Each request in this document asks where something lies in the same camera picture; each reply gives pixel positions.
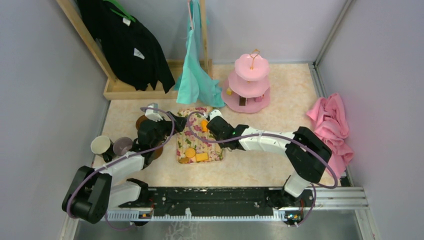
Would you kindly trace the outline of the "small brown cookie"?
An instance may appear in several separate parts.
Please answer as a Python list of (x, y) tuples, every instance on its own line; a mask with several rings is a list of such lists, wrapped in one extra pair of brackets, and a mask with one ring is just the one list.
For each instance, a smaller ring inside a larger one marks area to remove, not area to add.
[(191, 161), (191, 159), (190, 159), (190, 158), (188, 158), (188, 157), (182, 157), (182, 158), (180, 158), (180, 159), (178, 160), (178, 162), (179, 162), (180, 164), (189, 164), (189, 163), (190, 163), (190, 161)]

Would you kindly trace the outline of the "yellow square biscuit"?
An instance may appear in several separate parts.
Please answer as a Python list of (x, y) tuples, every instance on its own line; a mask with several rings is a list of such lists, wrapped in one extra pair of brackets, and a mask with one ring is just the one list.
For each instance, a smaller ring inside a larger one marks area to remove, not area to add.
[(209, 161), (209, 154), (207, 152), (197, 153), (195, 155), (195, 161), (197, 163), (203, 163)]

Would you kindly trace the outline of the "pink macaron pastry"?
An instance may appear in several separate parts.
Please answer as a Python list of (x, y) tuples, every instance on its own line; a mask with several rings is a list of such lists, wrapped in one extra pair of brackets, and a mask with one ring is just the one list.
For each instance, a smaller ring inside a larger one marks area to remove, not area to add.
[(254, 101), (255, 101), (256, 103), (260, 103), (260, 102), (262, 102), (262, 101), (263, 101), (263, 99), (264, 99), (264, 95), (261, 95), (261, 96), (255, 97), (255, 98), (254, 98)]

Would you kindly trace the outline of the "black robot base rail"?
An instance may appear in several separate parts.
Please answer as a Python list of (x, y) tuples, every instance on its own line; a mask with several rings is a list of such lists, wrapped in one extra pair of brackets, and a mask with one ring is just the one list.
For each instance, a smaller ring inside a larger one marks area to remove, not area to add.
[(282, 221), (296, 225), (315, 204), (306, 189), (298, 197), (282, 187), (148, 187), (121, 208), (147, 208), (147, 221)]

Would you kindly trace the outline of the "yellow cheese wedge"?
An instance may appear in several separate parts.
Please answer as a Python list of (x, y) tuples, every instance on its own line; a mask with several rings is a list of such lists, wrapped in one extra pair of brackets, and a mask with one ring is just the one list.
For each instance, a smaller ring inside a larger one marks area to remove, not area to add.
[(228, 87), (225, 92), (228, 96), (231, 96), (233, 94), (233, 91), (230, 87)]

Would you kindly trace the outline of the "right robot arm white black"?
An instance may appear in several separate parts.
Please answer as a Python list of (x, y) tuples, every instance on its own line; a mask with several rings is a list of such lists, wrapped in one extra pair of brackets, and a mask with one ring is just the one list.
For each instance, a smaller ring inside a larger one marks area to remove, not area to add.
[(309, 184), (321, 181), (332, 157), (331, 149), (304, 126), (294, 132), (272, 132), (245, 124), (233, 127), (221, 116), (216, 116), (210, 119), (206, 127), (222, 148), (287, 157), (294, 168), (281, 193), (281, 199), (287, 206), (295, 206)]

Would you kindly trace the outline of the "chocolate cake slice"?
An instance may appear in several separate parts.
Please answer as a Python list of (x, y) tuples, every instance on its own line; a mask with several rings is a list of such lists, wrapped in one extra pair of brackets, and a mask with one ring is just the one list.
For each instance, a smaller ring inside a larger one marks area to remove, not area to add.
[(238, 105), (239, 106), (246, 106), (247, 105), (247, 98), (240, 96)]

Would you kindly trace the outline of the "orange croissant pastry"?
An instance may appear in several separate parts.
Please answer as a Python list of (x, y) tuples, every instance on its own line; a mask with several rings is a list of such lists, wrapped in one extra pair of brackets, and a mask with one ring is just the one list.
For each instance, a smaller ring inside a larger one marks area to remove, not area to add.
[(207, 121), (207, 120), (205, 120), (205, 119), (203, 119), (203, 120), (200, 122), (201, 131), (202, 131), (203, 133), (206, 133), (206, 132), (208, 132), (208, 131), (209, 131), (209, 129), (208, 129), (208, 127), (207, 127), (207, 125), (208, 125), (208, 121)]

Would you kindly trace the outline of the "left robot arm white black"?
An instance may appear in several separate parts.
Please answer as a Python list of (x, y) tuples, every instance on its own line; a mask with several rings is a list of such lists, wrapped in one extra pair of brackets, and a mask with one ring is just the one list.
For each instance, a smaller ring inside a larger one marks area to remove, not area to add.
[(148, 184), (127, 178), (148, 167), (153, 161), (154, 151), (162, 148), (170, 138), (184, 131), (187, 118), (166, 112), (167, 120), (158, 115), (159, 109), (145, 113), (137, 130), (137, 138), (131, 148), (121, 157), (103, 166), (80, 167), (63, 199), (61, 208), (73, 219), (82, 219), (96, 224), (110, 208), (127, 203), (144, 207), (149, 203)]

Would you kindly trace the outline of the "floral serving tray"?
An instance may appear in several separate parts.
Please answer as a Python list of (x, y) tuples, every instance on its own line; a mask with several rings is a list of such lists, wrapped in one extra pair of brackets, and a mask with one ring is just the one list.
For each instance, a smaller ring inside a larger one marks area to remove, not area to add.
[(180, 132), (176, 135), (176, 160), (179, 162), (179, 159), (186, 158), (185, 151), (187, 148), (194, 148), (197, 153), (208, 153), (209, 161), (208, 162), (196, 162), (195, 157), (190, 159), (190, 163), (187, 164), (197, 164), (197, 163), (211, 163), (211, 162), (220, 162), (224, 159), (224, 151), (217, 143), (203, 142), (200, 139), (193, 136), (195, 133), (202, 139), (207, 139), (213, 141), (213, 135), (208, 132), (202, 132), (201, 121), (206, 120), (205, 115), (210, 111), (214, 110), (210, 106), (198, 106), (190, 108), (181, 108), (177, 112), (177, 116), (188, 117), (189, 114), (195, 112), (187, 121), (187, 124), (183, 132)]

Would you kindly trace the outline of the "round orange cookie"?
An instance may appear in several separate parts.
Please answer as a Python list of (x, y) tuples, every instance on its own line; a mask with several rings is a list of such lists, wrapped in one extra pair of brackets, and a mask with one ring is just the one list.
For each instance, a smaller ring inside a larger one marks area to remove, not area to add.
[(189, 159), (194, 158), (196, 156), (196, 150), (194, 148), (189, 147), (185, 150), (184, 155), (186, 158)]

